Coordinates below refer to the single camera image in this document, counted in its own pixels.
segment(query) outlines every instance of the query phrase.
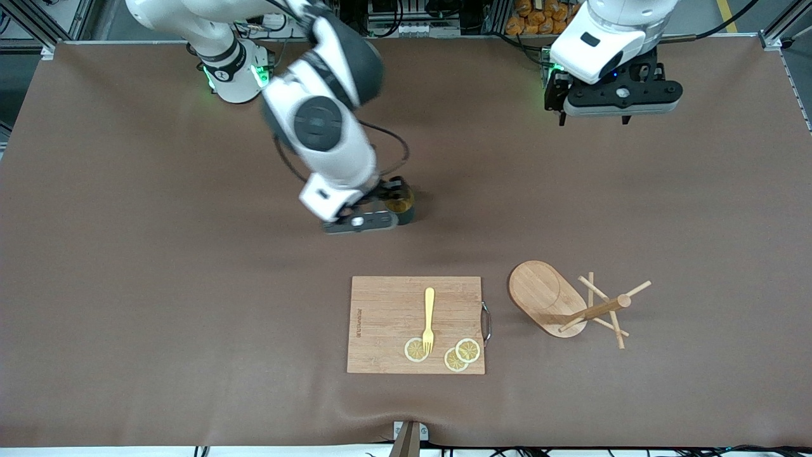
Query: wooden fork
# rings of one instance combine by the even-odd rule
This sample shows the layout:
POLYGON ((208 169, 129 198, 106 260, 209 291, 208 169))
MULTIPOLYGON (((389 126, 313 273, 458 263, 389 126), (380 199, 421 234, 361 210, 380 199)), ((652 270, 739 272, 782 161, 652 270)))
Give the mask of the wooden fork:
POLYGON ((434 289, 425 288, 425 330, 423 330, 423 352, 431 354, 434 349, 434 332, 431 331, 431 316, 434 314, 434 289))

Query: lemon slice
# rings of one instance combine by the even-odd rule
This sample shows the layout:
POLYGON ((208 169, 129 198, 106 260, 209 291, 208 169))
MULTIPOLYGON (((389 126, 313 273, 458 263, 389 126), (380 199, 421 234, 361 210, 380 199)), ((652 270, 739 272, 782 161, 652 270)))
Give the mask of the lemon slice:
POLYGON ((453 347, 446 352, 445 360, 446 368, 455 373, 461 372, 468 367, 467 363, 463 362, 456 356, 456 350, 453 347))
POLYGON ((454 348, 457 359, 464 363, 474 363, 479 359, 482 351, 479 349, 479 343, 471 338, 461 339, 454 348))
POLYGON ((423 340, 420 338, 412 338, 406 342, 404 346, 404 354, 406 358, 413 362, 422 362, 429 355, 423 351, 423 340))

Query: wooden base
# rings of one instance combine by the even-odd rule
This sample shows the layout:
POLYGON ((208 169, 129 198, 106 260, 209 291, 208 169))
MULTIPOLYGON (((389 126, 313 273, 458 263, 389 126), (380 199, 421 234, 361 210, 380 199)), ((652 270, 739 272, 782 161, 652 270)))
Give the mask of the wooden base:
POLYGON ((522 263, 513 269, 507 288, 511 300, 542 330, 554 337, 574 337, 586 327, 586 322, 580 322, 563 332, 559 331, 572 320, 570 316, 586 309, 586 302, 547 263, 538 260, 522 263))

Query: brown tabletop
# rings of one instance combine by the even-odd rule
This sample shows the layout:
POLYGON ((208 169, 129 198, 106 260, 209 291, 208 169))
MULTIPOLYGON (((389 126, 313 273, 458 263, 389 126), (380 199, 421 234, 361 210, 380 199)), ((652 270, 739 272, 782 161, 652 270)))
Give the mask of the brown tabletop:
POLYGON ((418 218, 351 236, 320 232, 259 102, 209 95, 183 46, 40 64, 0 166, 0 444, 373 442, 414 419, 457 446, 812 445, 812 138, 778 53, 663 46, 675 112, 559 128, 501 41, 376 44, 359 116, 412 146, 418 218), (582 293, 588 271, 652 280, 627 349, 536 327, 507 293, 528 259, 582 293), (347 374, 353 275, 481 276, 487 374, 347 374))

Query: yellow tape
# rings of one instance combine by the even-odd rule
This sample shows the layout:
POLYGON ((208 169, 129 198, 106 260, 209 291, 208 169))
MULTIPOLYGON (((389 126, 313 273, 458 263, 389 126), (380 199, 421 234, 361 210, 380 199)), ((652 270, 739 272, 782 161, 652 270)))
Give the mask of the yellow tape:
MULTIPOLYGON (((716 4, 719 5, 719 12, 722 13, 722 22, 729 20, 733 17, 733 14, 730 12, 730 5, 728 5, 728 0, 716 0, 716 4)), ((736 28, 736 23, 731 22, 728 24, 726 30, 728 33, 738 33, 739 29, 736 28)))

